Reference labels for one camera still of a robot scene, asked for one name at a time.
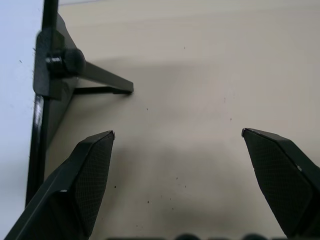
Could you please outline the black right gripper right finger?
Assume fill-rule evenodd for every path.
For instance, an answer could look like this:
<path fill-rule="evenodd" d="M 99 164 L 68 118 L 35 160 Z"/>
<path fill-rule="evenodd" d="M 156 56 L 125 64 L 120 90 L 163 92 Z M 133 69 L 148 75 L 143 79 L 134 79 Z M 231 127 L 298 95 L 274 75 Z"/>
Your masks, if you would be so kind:
<path fill-rule="evenodd" d="M 259 188 L 288 238 L 320 240 L 320 167 L 290 139 L 244 128 Z"/>

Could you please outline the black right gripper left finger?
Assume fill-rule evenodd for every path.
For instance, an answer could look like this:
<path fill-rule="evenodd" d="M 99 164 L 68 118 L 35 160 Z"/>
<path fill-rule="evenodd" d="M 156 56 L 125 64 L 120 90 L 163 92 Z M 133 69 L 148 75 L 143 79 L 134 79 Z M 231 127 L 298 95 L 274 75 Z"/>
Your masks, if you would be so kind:
<path fill-rule="evenodd" d="M 105 193 L 114 140 L 110 130 L 79 142 L 4 240 L 88 240 Z"/>

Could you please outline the black-framed whiteboard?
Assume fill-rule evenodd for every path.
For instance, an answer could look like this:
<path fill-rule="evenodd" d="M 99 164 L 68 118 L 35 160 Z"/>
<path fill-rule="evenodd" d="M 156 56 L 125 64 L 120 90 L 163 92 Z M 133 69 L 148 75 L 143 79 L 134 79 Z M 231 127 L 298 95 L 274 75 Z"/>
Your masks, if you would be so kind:
<path fill-rule="evenodd" d="M 0 213 L 25 208 L 35 93 L 36 35 L 59 0 L 0 0 Z"/>

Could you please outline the black metal stand frame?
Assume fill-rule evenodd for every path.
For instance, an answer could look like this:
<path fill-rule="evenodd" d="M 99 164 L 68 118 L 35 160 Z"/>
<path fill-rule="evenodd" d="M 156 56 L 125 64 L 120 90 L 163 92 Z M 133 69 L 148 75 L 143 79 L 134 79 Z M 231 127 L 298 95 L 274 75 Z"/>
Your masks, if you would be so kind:
<path fill-rule="evenodd" d="M 36 38 L 33 90 L 45 98 L 60 100 L 64 79 L 82 78 L 104 84 L 115 94 L 131 94 L 134 84 L 86 61 L 78 48 L 65 45 L 65 36 L 57 30 L 57 16 L 45 13 Z"/>

